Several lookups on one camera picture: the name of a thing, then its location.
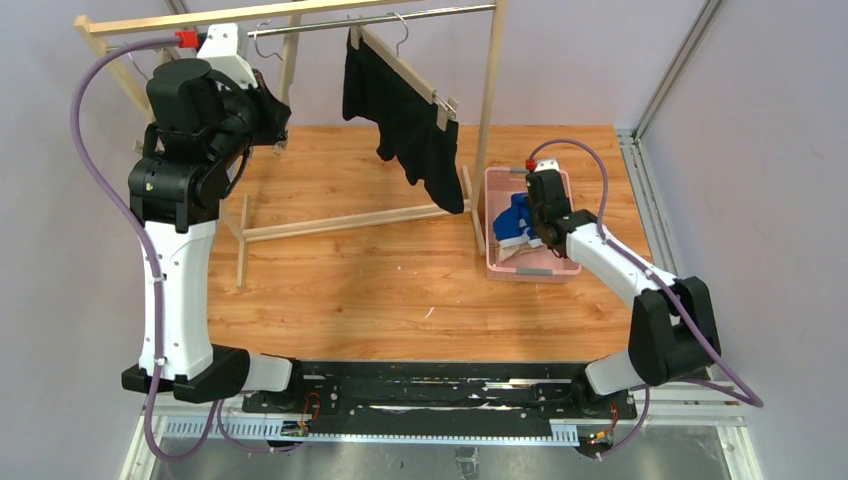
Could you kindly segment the blue underwear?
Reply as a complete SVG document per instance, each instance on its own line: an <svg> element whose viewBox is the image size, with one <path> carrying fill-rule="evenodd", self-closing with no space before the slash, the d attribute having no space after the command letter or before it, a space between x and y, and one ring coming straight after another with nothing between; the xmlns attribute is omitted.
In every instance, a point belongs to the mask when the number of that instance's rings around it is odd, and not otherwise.
<svg viewBox="0 0 848 480"><path fill-rule="evenodd" d="M543 246L534 229L527 193L511 195L509 206L493 221L493 232L501 248Z"/></svg>

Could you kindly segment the cream cotton underwear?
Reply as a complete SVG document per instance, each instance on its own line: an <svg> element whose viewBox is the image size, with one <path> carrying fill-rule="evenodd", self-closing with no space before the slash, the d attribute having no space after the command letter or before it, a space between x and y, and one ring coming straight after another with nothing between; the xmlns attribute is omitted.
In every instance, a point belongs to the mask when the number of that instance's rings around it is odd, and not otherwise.
<svg viewBox="0 0 848 480"><path fill-rule="evenodd" d="M544 244L538 241L524 242L515 245L499 244L497 247L497 261L499 263L504 263L510 258L530 253L543 246Z"/></svg>

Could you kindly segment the black underwear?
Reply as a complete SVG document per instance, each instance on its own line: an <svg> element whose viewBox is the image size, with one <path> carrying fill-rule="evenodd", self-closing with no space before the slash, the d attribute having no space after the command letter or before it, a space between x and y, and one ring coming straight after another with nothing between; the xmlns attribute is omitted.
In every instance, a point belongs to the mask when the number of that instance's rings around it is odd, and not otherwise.
<svg viewBox="0 0 848 480"><path fill-rule="evenodd" d="M464 211L456 170L459 125L450 120L441 129L439 108L428 103L364 41L346 45L342 118L363 118L379 131L376 153L397 160L412 186L419 181L431 200L451 214Z"/></svg>

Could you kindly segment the wooden hanger with black underwear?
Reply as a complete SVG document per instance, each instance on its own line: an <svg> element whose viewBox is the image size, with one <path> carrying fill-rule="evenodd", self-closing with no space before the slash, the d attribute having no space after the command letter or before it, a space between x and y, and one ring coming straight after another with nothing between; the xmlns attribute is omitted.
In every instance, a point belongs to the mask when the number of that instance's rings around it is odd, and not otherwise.
<svg viewBox="0 0 848 480"><path fill-rule="evenodd" d="M391 47L372 28L378 20L399 21L404 26L404 38ZM442 131L448 123L456 119L457 102L449 97L440 97L436 88L425 79L407 60L400 55L400 46L405 43L410 34L407 20L404 16L389 12L382 17L353 18L349 38L354 49L359 49L365 43L381 60L383 60L406 84L408 84L428 105L437 107L436 125Z"/></svg>

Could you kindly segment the wooden hanger with blue underwear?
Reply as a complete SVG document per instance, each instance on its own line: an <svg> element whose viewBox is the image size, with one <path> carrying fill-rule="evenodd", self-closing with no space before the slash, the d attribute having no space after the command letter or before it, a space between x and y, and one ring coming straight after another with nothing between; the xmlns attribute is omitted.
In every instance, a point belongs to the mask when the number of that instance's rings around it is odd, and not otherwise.
<svg viewBox="0 0 848 480"><path fill-rule="evenodd" d="M259 23L256 31L252 34L253 45L255 52L262 58L276 58L280 63L279 80L276 88L277 99L287 106L291 105L290 88L293 84L295 75L296 56L299 46L299 33L284 33L283 45L279 51L274 51L269 54L264 54L259 47L259 31L264 27L269 27L272 20L266 20Z"/></svg>

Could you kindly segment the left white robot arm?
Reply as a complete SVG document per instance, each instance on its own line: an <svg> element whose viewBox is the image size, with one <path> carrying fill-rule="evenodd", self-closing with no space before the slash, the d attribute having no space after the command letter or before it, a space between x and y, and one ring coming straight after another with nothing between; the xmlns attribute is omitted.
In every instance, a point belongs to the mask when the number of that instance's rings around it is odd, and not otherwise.
<svg viewBox="0 0 848 480"><path fill-rule="evenodd" d="M296 384L297 360L211 341L208 272L222 203L253 148L285 138L290 108L243 60L170 61L146 92L154 119L128 177L148 279L145 339L122 386L190 403L245 391L283 395Z"/></svg>

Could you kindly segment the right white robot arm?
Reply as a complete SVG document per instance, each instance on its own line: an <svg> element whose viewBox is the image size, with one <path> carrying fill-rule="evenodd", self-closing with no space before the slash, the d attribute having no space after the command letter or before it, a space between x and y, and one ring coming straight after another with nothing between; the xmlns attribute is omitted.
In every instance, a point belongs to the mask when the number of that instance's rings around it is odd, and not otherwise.
<svg viewBox="0 0 848 480"><path fill-rule="evenodd" d="M591 399L677 381L720 353L709 289L681 279L621 245L596 215L574 211L561 174L527 174L535 234L555 255L588 269L631 311L627 347L586 365L579 381Z"/></svg>

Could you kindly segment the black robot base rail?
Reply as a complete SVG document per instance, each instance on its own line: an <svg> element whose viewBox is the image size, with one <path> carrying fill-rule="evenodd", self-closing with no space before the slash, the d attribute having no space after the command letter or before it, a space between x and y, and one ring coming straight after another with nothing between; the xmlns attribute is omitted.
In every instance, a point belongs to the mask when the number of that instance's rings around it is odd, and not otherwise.
<svg viewBox="0 0 848 480"><path fill-rule="evenodd" d="M582 446L638 413L633 396L592 398L578 363L307 361L293 395L226 400L212 434L295 442Z"/></svg>

